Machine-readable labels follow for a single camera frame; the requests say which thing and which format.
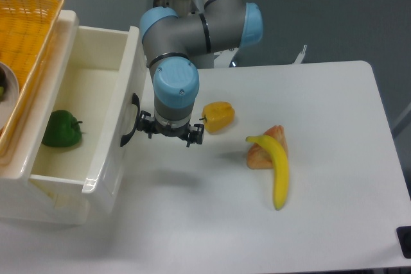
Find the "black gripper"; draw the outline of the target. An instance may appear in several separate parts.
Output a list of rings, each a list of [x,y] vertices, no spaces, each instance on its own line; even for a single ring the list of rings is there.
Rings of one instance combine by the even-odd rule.
[[[163,118],[157,112],[152,116],[151,113],[142,110],[137,120],[136,130],[146,133],[149,139],[157,134],[179,138],[186,141],[187,148],[192,144],[202,145],[205,127],[203,124],[191,126],[189,125],[190,120],[191,113],[182,119],[169,120]]]

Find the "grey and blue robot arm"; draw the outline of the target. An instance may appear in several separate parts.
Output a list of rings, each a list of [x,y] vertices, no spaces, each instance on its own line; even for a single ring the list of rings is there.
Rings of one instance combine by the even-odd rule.
[[[192,59],[257,44],[263,36],[258,5],[244,0],[171,0],[145,12],[139,29],[154,111],[139,110],[134,131],[201,144],[204,126],[190,122],[199,91]]]

